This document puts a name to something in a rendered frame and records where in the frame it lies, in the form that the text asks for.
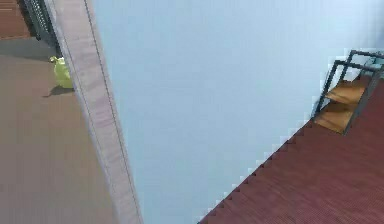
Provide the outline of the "yellow-green watering can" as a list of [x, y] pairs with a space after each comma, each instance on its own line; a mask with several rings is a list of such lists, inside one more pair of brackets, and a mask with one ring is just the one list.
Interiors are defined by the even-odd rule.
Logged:
[[73, 84], [64, 58], [52, 56], [50, 62], [54, 64], [54, 75], [57, 85], [66, 89], [72, 88]]

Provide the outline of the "black mesh furniture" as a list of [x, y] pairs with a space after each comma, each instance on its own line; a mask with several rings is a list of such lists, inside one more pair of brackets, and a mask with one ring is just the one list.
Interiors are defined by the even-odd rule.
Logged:
[[56, 57], [62, 53], [44, 0], [17, 0], [24, 13], [31, 33], [39, 41], [44, 41], [55, 51]]

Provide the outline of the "pale wooden door frame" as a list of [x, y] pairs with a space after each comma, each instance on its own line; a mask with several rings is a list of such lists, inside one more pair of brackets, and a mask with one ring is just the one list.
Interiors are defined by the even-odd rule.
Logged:
[[144, 224], [92, 0], [44, 0], [119, 224]]

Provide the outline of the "black frame wooden shelf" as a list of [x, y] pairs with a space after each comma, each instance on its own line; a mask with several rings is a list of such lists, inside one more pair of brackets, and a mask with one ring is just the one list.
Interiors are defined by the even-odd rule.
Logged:
[[351, 50], [346, 60], [335, 60], [319, 97], [312, 121], [346, 135], [384, 74], [384, 64], [353, 63], [355, 55], [384, 60], [384, 52]]

